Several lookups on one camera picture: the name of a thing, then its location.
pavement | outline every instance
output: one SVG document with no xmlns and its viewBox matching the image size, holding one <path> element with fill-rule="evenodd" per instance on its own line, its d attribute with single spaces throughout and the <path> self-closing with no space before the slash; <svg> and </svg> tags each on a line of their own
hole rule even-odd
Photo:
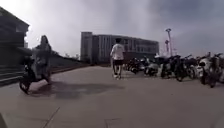
<svg viewBox="0 0 224 128">
<path fill-rule="evenodd" d="M 0 128 L 223 128 L 224 86 L 148 78 L 88 67 L 32 84 L 0 88 Z"/>
</svg>

parked scooter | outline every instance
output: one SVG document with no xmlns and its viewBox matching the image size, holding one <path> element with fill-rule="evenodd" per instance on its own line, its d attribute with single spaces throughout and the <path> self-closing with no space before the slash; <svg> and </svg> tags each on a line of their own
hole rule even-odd
<svg viewBox="0 0 224 128">
<path fill-rule="evenodd" d="M 159 65 L 151 61 L 149 62 L 149 65 L 146 66 L 144 73 L 149 76 L 157 76 L 158 69 L 159 69 Z"/>
</svg>

pole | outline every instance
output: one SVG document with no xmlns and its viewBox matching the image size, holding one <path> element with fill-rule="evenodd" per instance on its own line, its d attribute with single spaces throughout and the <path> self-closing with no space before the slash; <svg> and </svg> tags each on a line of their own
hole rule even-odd
<svg viewBox="0 0 224 128">
<path fill-rule="evenodd" d="M 168 54 L 168 53 L 169 53 L 169 41 L 166 40 L 166 41 L 165 41 L 165 44 L 166 44 L 166 52 L 167 52 L 167 54 Z"/>
<path fill-rule="evenodd" d="M 173 56 L 173 48 L 172 48 L 172 42 L 171 42 L 171 36 L 170 36 L 170 32 L 171 32 L 171 29 L 168 28 L 166 29 L 167 33 L 168 33 L 168 37 L 169 37 L 169 43 L 170 43 L 170 55 Z"/>
</svg>

tall building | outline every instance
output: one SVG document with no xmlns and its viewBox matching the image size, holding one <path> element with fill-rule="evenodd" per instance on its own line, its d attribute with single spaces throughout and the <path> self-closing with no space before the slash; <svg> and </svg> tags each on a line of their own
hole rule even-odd
<svg viewBox="0 0 224 128">
<path fill-rule="evenodd" d="M 145 40 L 120 35 L 94 35 L 92 32 L 81 33 L 81 60 L 91 63 L 110 62 L 110 52 L 115 39 L 121 38 L 125 47 L 125 58 L 154 57 L 159 52 L 157 41 Z"/>
</svg>

white shirt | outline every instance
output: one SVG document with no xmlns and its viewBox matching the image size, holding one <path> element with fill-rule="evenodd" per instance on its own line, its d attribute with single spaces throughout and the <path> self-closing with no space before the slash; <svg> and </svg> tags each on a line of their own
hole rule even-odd
<svg viewBox="0 0 224 128">
<path fill-rule="evenodd" d="M 111 50 L 110 55 L 114 60 L 124 59 L 124 46 L 121 44 L 115 44 Z"/>
</svg>

